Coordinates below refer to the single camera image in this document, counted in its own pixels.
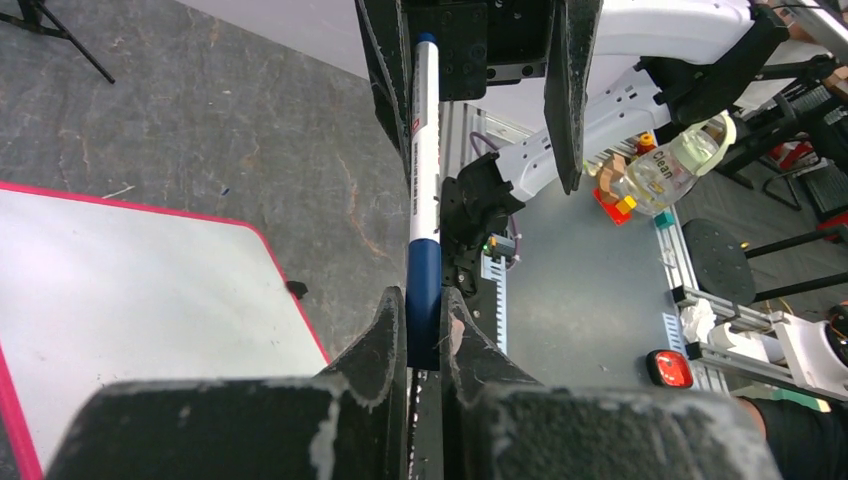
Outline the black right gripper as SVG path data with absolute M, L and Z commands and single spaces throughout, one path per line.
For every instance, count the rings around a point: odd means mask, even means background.
M 565 194 L 583 169 L 584 114 L 603 3 L 590 0 L 354 2 L 375 115 L 411 177 L 411 43 L 433 37 L 442 101 L 542 78 L 544 117 Z

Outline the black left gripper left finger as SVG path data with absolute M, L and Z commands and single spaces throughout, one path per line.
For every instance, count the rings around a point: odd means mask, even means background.
M 50 479 L 404 479 L 404 296 L 311 377 L 132 381 L 71 422 Z

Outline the blue marker cap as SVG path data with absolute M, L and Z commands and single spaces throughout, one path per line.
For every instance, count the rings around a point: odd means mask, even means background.
M 407 253 L 407 365 L 437 371 L 442 283 L 440 244 L 431 239 L 416 239 L 409 243 Z

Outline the white board with pink rim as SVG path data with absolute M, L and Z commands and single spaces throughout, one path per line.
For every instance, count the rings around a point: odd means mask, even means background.
M 2 185 L 1 427 L 21 478 L 42 477 L 106 384 L 301 376 L 329 360 L 252 225 Z

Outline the blue white marker pen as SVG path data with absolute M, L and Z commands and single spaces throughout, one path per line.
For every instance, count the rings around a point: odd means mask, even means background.
M 437 243 L 440 202 L 439 50 L 433 34 L 414 48 L 411 122 L 410 239 Z

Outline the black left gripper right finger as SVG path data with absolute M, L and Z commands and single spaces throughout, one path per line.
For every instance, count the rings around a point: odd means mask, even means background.
M 541 384 L 482 333 L 461 293 L 441 300 L 448 479 L 776 479 L 753 422 L 699 391 Z

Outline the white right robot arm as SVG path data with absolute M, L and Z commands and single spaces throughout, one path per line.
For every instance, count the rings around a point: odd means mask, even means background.
M 358 1 L 376 116 L 411 193 L 407 301 L 450 281 L 442 243 L 478 253 L 551 182 L 576 189 L 585 159 L 732 104 L 788 37 L 777 14 L 729 1 Z M 525 158 L 487 154 L 442 192 L 440 107 L 499 85 L 544 82 Z

